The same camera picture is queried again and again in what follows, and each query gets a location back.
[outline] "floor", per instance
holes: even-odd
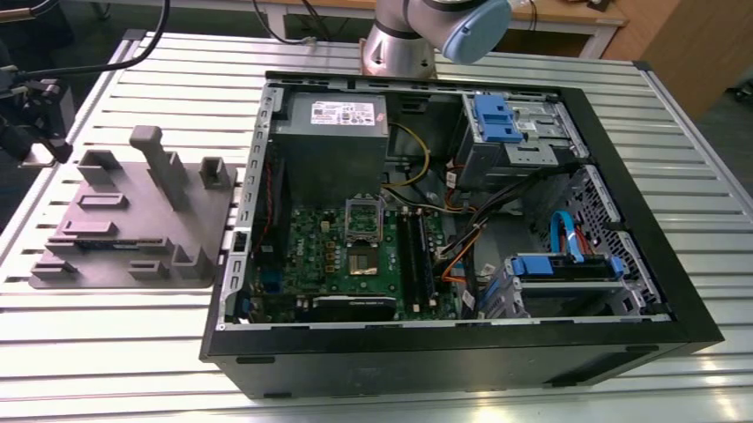
[[[104,63],[128,28],[151,28],[159,17],[159,8],[113,4],[112,17],[100,21],[88,3],[64,1],[64,15],[75,29],[75,43],[57,49],[49,59],[56,66]],[[304,17],[288,17],[288,37],[302,38],[315,34]],[[368,33],[371,22],[360,19],[327,18],[335,41],[355,42]],[[171,11],[167,31],[176,33],[211,33],[231,36],[262,37],[264,32],[251,12],[177,9]],[[85,98],[96,75],[71,79],[75,102]],[[698,129],[714,146],[749,193],[753,193],[753,105],[737,103],[725,94],[697,122]],[[0,153],[0,232],[13,215],[35,179],[35,171],[16,169],[13,162]]]

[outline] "wooden desk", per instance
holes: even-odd
[[[85,2],[144,4],[159,6],[163,0],[80,0]],[[374,19],[376,0],[310,0],[322,16]],[[307,15],[300,0],[258,0],[259,9],[267,15],[270,28],[282,37],[286,36],[284,15]],[[581,58],[598,59],[611,41],[611,37],[627,18],[611,4],[602,13],[583,3],[565,0],[535,0],[538,10],[537,31],[553,33],[579,33],[589,36],[589,41],[579,52]],[[194,9],[219,9],[228,11],[252,11],[250,0],[173,0],[173,7]],[[530,25],[530,6],[513,12],[510,29],[527,30]]]

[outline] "motherboard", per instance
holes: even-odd
[[[431,274],[430,255],[445,242],[439,214],[352,202],[346,208],[292,209],[283,269],[256,273],[262,295],[252,302],[263,315],[255,320],[316,320],[306,310],[327,308],[331,313],[338,302],[348,302],[343,309],[350,312],[366,310],[378,321],[454,319],[457,294],[451,284],[434,286]]]

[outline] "yellow wire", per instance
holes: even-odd
[[[396,126],[398,128],[400,128],[402,130],[404,130],[408,135],[412,137],[412,139],[415,139],[415,142],[419,143],[420,149],[423,150],[423,168],[420,169],[419,174],[416,174],[415,176],[412,176],[411,179],[408,179],[407,181],[403,182],[395,182],[395,183],[384,183],[382,186],[386,188],[398,188],[398,187],[404,187],[406,185],[411,185],[414,182],[416,182],[428,172],[428,162],[430,162],[430,155],[431,152],[428,150],[428,147],[426,146],[426,143],[423,142],[423,140],[420,139],[420,137],[418,136],[418,134],[415,132],[412,132],[412,130],[410,130],[402,123],[390,123],[390,125]]]

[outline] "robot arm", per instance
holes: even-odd
[[[430,78],[434,49],[454,63],[486,55],[507,31],[510,4],[529,0],[379,0],[362,51],[366,74]]]

